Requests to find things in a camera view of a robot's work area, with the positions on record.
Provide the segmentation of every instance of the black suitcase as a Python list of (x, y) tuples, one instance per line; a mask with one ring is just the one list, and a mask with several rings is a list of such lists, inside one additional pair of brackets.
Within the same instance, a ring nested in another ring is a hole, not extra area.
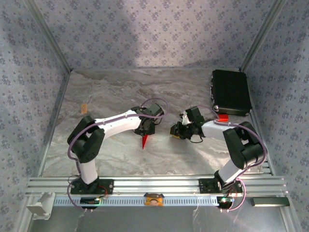
[(214, 70), (211, 77), (212, 108), (219, 114), (247, 116), (252, 105), (245, 73)]

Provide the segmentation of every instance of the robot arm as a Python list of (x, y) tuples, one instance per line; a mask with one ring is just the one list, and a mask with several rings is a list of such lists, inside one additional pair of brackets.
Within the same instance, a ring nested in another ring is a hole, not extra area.
[[(235, 181), (251, 165), (262, 160), (263, 148), (257, 138), (248, 131), (239, 127), (218, 125), (212, 119), (205, 120), (196, 106), (185, 110), (180, 116), (183, 121), (170, 129), (170, 134), (174, 137), (190, 140), (195, 134), (226, 142), (231, 159), (215, 173), (215, 178), (222, 188)], [(243, 122), (240, 125), (255, 132), (249, 122)]]
[[(109, 118), (92, 119), (91, 116), (84, 117), (81, 122), (74, 129), (72, 134), (68, 138), (68, 144), (71, 143), (74, 137), (79, 132), (88, 127), (91, 124), (97, 124), (90, 128), (87, 133), (82, 134), (72, 146), (72, 152), (78, 159), (78, 167), (81, 173), (81, 179), (86, 185), (90, 185), (98, 179), (98, 173), (96, 171), (95, 157), (98, 155), (102, 142), (107, 138), (121, 133), (123, 131), (133, 130), (136, 134), (141, 136), (154, 134), (156, 118), (147, 117), (124, 117), (123, 119), (117, 119), (121, 116), (133, 115), (133, 114), (145, 114), (150, 116), (161, 116), (163, 110), (158, 104), (153, 104), (150, 108), (133, 107), (131, 110), (117, 116)], [(104, 121), (113, 120), (114, 122), (104, 124)]]

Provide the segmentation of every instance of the marble surface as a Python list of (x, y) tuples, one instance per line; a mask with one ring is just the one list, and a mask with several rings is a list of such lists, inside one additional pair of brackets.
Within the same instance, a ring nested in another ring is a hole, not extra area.
[[(119, 70), (72, 72), (47, 153), (43, 176), (77, 174), (75, 162), (67, 157), (67, 137), (85, 115), (81, 105), (88, 104), (94, 118), (123, 113), (148, 98), (161, 97), (170, 104), (170, 113), (148, 136), (145, 149), (141, 137), (132, 131), (117, 134), (102, 144), (96, 158), (99, 175), (213, 174), (229, 160), (223, 141), (205, 138), (203, 143), (172, 138), (169, 129), (179, 113), (194, 105), (210, 106), (212, 70)], [(164, 109), (163, 102), (156, 101)], [(204, 118), (212, 112), (200, 109)], [(233, 122), (247, 118), (233, 116)]]

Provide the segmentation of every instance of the red object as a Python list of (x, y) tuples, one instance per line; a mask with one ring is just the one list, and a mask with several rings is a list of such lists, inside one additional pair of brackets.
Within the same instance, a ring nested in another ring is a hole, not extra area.
[(147, 137), (148, 137), (148, 134), (143, 136), (143, 139), (142, 139), (142, 148), (144, 149), (145, 147), (145, 143), (146, 143), (146, 140), (147, 140)]
[(219, 115), (218, 122), (228, 122), (228, 115)]

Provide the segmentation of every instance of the marble table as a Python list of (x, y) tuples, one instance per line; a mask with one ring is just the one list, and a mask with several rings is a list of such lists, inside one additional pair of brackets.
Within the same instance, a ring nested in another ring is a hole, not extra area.
[[(170, 104), (170, 113), (148, 137), (144, 149), (141, 137), (132, 131), (106, 140), (96, 158), (99, 175), (213, 174), (229, 160), (223, 141), (205, 138), (200, 144), (172, 138), (170, 127), (179, 113), (194, 105), (211, 106), (207, 69), (148, 69), (117, 71), (75, 71), (71, 73), (55, 132), (47, 152), (43, 176), (77, 174), (75, 162), (67, 157), (67, 138), (79, 121), (81, 105), (88, 105), (94, 118), (114, 116), (139, 106), (148, 98), (161, 97)], [(164, 109), (163, 102), (155, 101)], [(200, 109), (205, 118), (214, 118)], [(247, 118), (232, 116), (240, 123)]]

